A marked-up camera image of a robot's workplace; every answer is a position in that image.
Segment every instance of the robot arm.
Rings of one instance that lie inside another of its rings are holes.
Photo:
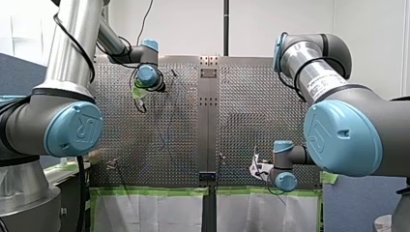
[[[317,166],[352,177],[410,176],[410,102],[348,83],[350,52],[336,36],[282,36],[276,51],[277,72],[310,104],[304,136]]]
[[[138,46],[125,46],[102,18],[107,3],[62,0],[58,2],[58,20],[90,60],[98,41],[113,63],[140,64],[135,75],[140,85],[163,90],[157,42],[144,40]],[[68,34],[56,28],[44,82],[33,89],[29,99],[11,105],[0,116],[1,142],[16,156],[83,156],[100,137],[102,115],[88,90],[91,70]]]

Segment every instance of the wire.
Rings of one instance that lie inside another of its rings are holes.
[[[296,93],[296,95],[297,95],[303,102],[306,102],[306,99],[305,99],[305,97],[303,96],[301,89],[298,87],[298,80],[299,80],[299,76],[300,76],[300,74],[301,74],[303,68],[306,67],[307,65],[309,65],[309,64],[311,64],[311,63],[313,63],[313,62],[317,62],[317,61],[319,61],[319,60],[323,60],[323,61],[325,61],[325,62],[326,62],[327,60],[334,61],[334,62],[337,63],[337,64],[340,66],[340,68],[342,69],[342,71],[343,71],[342,77],[343,77],[344,79],[347,79],[347,78],[346,78],[346,75],[347,75],[346,68],[343,66],[343,64],[342,64],[338,59],[333,58],[333,57],[329,57],[329,56],[323,56],[323,57],[319,57],[319,58],[315,58],[315,59],[311,59],[311,60],[306,61],[306,62],[296,71],[295,77],[293,78],[293,86],[290,85],[290,84],[288,84],[288,83],[282,78],[282,76],[281,76],[281,65],[280,65],[280,60],[281,60],[281,55],[282,55],[282,54],[281,54],[281,48],[282,48],[282,45],[283,45],[283,42],[284,42],[284,37],[287,36],[287,35],[288,35],[288,34],[287,34],[286,32],[283,32],[283,33],[280,35],[280,39],[279,39],[278,59],[277,59],[278,78],[279,78],[280,82],[281,82],[284,86],[288,87],[289,89],[294,90],[295,93]]]
[[[75,232],[81,232],[82,231],[82,226],[84,224],[84,215],[85,215],[85,202],[86,202],[86,189],[87,189],[87,183],[85,180],[85,170],[84,170],[84,159],[83,157],[77,157],[77,162],[78,162],[78,173],[79,173],[79,214],[78,214],[78,220],[76,224],[76,229]]]
[[[257,160],[256,160],[256,157],[255,157],[255,156],[253,156],[253,161],[254,161],[254,163],[255,163],[256,170],[257,170],[257,172],[258,172],[259,175],[260,175],[261,172],[260,172],[260,170],[259,170],[259,167],[257,166]],[[272,195],[277,196],[277,197],[279,198],[279,200],[283,203],[283,205],[286,205],[286,202],[284,202],[284,200],[280,197],[280,195],[283,195],[283,194],[284,194],[284,191],[281,192],[281,193],[274,193],[274,192],[272,192],[272,191],[271,191],[271,188],[270,188],[270,185],[269,185],[269,178],[270,178],[270,174],[267,175],[266,181],[264,181],[265,184],[266,184],[266,187],[268,188],[268,192],[271,193]]]
[[[134,67],[134,66],[128,66],[128,65],[124,64],[123,62],[119,61],[119,60],[116,58],[116,57],[128,56],[130,62],[132,61],[132,59],[131,59],[131,52],[132,52],[132,45],[131,45],[131,43],[130,43],[127,39],[125,39],[124,37],[118,37],[118,38],[120,38],[121,40],[123,40],[123,41],[125,41],[125,42],[127,43],[127,45],[128,45],[128,52],[127,52],[126,54],[124,54],[124,51],[126,50],[126,46],[125,46],[125,45],[124,45],[124,49],[123,49],[123,50],[121,51],[121,53],[119,53],[119,54],[109,54],[109,53],[106,52],[98,43],[97,43],[97,48],[98,48],[102,53],[104,53],[105,55],[111,57],[111,59],[113,59],[118,65],[123,66],[123,67],[128,68],[128,69],[135,69],[136,67]]]
[[[151,12],[151,7],[153,6],[153,3],[154,3],[154,0],[151,0],[147,13],[145,13],[144,19],[142,19],[141,31],[139,31],[138,39],[136,39],[136,44],[139,44],[139,38],[141,37],[142,32],[144,31],[144,27],[145,27],[145,19],[147,19],[148,14]]]
[[[322,57],[314,58],[314,59],[311,59],[311,60],[308,60],[308,61],[304,62],[304,64],[296,71],[295,77],[293,78],[293,86],[295,87],[296,94],[297,94],[297,95],[299,96],[299,98],[301,98],[304,102],[305,102],[306,100],[305,100],[304,96],[301,94],[301,91],[300,91],[300,89],[299,89],[298,86],[297,86],[297,85],[298,85],[299,76],[301,75],[302,70],[303,70],[306,66],[310,65],[311,63],[318,62],[318,61],[325,61],[325,62],[326,62],[327,60],[330,60],[330,61],[333,61],[333,62],[337,63],[337,64],[340,66],[341,70],[342,70],[342,73],[343,73],[342,77],[343,77],[344,79],[346,79],[346,75],[347,75],[346,68],[343,66],[343,64],[342,64],[338,59],[335,59],[335,58],[329,57],[329,56],[322,56]]]
[[[6,223],[4,222],[3,219],[0,217],[0,230],[1,232],[9,232],[9,229],[7,228]]]
[[[67,31],[67,29],[63,26],[62,21],[58,18],[58,13],[54,15],[54,21],[57,25],[61,28],[61,30],[72,40],[75,46],[78,48],[81,56],[84,58],[85,62],[87,62],[88,67],[90,68],[90,83],[93,83],[94,78],[96,77],[96,70],[94,69],[93,62],[91,61],[90,57],[88,56],[87,52],[81,46],[81,44],[75,39],[75,37]]]

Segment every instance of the blue joint cap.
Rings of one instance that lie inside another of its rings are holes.
[[[78,101],[60,110],[44,135],[47,153],[57,158],[84,156],[100,138],[103,118],[92,103]]]
[[[293,191],[298,186],[298,180],[290,172],[282,172],[275,178],[275,186],[284,191]]]
[[[277,140],[274,142],[274,153],[282,153],[289,151],[295,145],[289,140]]]
[[[149,65],[143,65],[136,72],[136,78],[144,87],[154,87],[157,83],[157,71]]]
[[[142,40],[141,45],[150,47],[151,49],[155,50],[156,52],[158,52],[158,42],[156,40],[150,40],[150,39],[144,39]]]
[[[383,157],[374,125],[343,101],[314,104],[305,118],[304,135],[311,158],[328,172],[364,177],[377,170]]]

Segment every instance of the metal pole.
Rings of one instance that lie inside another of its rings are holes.
[[[229,56],[229,0],[223,0],[223,56]]]
[[[61,0],[58,17],[94,60],[103,0]],[[44,83],[36,89],[59,89],[91,97],[90,68],[72,40],[56,27]]]
[[[101,18],[98,42],[108,54],[120,55],[127,54],[129,51],[103,18]]]

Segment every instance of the white object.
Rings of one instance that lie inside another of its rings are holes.
[[[274,168],[273,164],[265,163],[265,162],[258,162],[259,154],[256,152],[256,147],[254,149],[254,154],[252,157],[252,164],[249,167],[249,173],[254,178],[258,180],[268,181],[268,176],[272,168]]]
[[[374,232],[392,232],[392,215],[378,217],[374,221]]]

